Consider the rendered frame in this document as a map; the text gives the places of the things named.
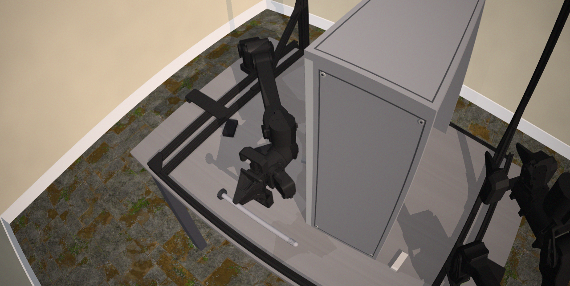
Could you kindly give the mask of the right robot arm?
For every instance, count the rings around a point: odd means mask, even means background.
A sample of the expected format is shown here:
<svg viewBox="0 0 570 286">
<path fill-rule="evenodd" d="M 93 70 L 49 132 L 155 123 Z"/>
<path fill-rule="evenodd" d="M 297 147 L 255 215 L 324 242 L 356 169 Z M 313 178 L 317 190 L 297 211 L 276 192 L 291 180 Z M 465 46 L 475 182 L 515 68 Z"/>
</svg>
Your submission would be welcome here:
<svg viewBox="0 0 570 286">
<path fill-rule="evenodd" d="M 273 44 L 268 38 L 259 40 L 259 37 L 253 37 L 240 40 L 238 46 L 240 58 L 243 58 L 244 61 L 240 66 L 249 72 L 253 72 L 256 69 L 258 75 L 265 108 L 262 124 L 263 137 L 272 142 L 272 146 L 269 149 L 280 153 L 288 165 L 293 159 L 297 159 L 299 152 L 296 143 L 298 124 L 295 122 L 293 115 L 289 114 L 281 105 L 279 99 L 272 69 L 273 59 L 275 58 Z M 275 187 L 283 199 L 291 199 L 297 192 L 296 186 L 293 179 L 282 167 L 283 162 L 277 163 L 266 172 L 266 175 L 270 178 L 273 175 L 273 185 L 272 187 L 269 186 L 269 188 L 273 189 Z"/>
</svg>

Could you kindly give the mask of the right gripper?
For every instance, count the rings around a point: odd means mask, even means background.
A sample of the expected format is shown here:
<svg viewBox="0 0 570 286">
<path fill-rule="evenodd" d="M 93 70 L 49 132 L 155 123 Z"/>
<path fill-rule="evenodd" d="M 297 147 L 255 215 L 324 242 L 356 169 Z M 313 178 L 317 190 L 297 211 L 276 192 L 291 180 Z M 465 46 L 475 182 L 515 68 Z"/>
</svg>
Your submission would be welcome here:
<svg viewBox="0 0 570 286">
<path fill-rule="evenodd" d="M 240 178 L 232 202 L 244 205 L 251 200 L 255 200 L 267 208 L 271 207 L 273 205 L 273 194 L 266 186 L 272 187 L 273 175 L 270 178 L 265 173 L 273 165 L 281 162 L 283 162 L 282 169 L 285 170 L 287 166 L 286 160 L 280 153 L 272 149 L 259 152 L 252 147 L 244 147 L 239 152 L 239 155 L 242 162 L 247 159 L 251 161 L 251 169 L 247 171 L 243 168 L 240 169 Z"/>
</svg>

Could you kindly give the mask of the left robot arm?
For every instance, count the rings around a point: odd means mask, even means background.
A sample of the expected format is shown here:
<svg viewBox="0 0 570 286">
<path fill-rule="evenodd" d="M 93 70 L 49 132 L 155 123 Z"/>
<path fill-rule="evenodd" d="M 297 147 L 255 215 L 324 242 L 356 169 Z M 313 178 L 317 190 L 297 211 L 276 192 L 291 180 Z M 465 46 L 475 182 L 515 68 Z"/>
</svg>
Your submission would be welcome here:
<svg viewBox="0 0 570 286">
<path fill-rule="evenodd" d="M 521 176 L 517 180 L 519 186 L 533 196 L 538 194 L 536 189 L 548 191 L 547 179 L 552 164 L 553 158 L 543 151 L 530 153 L 526 164 L 522 165 Z M 532 247 L 541 249 L 541 286 L 567 286 L 570 280 L 570 173 L 561 174 L 544 200 L 525 218 L 536 237 Z M 467 282 L 470 277 L 476 286 L 501 286 L 487 265 L 488 254 L 489 250 L 482 241 L 458 247 L 451 265 L 445 268 L 450 286 Z"/>
</svg>

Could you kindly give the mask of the beige rectangular block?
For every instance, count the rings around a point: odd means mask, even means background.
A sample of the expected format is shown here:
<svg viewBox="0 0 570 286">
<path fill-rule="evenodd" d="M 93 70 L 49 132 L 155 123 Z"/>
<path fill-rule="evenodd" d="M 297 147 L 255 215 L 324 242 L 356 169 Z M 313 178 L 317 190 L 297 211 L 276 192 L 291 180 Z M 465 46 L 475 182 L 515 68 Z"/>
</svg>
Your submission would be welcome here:
<svg viewBox="0 0 570 286">
<path fill-rule="evenodd" d="M 399 267 L 402 265 L 402 263 L 404 262 L 404 260 L 407 258 L 408 254 L 406 254 L 405 252 L 402 252 L 400 254 L 400 256 L 398 257 L 398 259 L 394 262 L 394 264 L 391 266 L 391 270 L 397 272 L 397 270 L 399 269 Z"/>
</svg>

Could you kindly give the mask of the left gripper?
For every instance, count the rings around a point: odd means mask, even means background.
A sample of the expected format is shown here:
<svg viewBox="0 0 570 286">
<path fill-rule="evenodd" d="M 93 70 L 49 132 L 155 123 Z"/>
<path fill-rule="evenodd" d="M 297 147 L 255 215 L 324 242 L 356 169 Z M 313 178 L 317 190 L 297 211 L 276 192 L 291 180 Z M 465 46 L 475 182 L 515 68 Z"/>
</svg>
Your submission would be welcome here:
<svg viewBox="0 0 570 286">
<path fill-rule="evenodd" d="M 520 143 L 516 144 L 516 149 L 521 157 L 522 164 L 525 165 L 527 156 L 532 152 Z M 558 168 L 557 161 L 554 159 L 553 155 L 551 157 L 553 158 L 553 164 L 550 169 L 550 176 L 547 179 L 547 183 L 549 183 Z M 543 201 L 544 197 L 549 193 L 549 190 L 544 191 L 544 189 L 540 188 L 536 189 L 536 192 L 538 192 L 536 196 L 533 196 L 532 194 L 529 195 L 521 188 L 521 186 L 519 186 L 517 182 L 519 176 L 509 179 L 508 176 L 503 173 L 504 168 L 499 168 L 497 166 L 492 155 L 488 151 L 485 153 L 485 161 L 486 183 L 483 186 L 482 191 L 479 193 L 479 197 L 483 204 L 489 205 L 496 201 L 500 201 L 504 193 L 511 189 L 512 192 L 509 197 L 511 200 L 516 199 L 519 207 L 521 208 L 518 212 L 519 216 L 526 217 L 527 213 L 539 204 L 540 201 Z"/>
</svg>

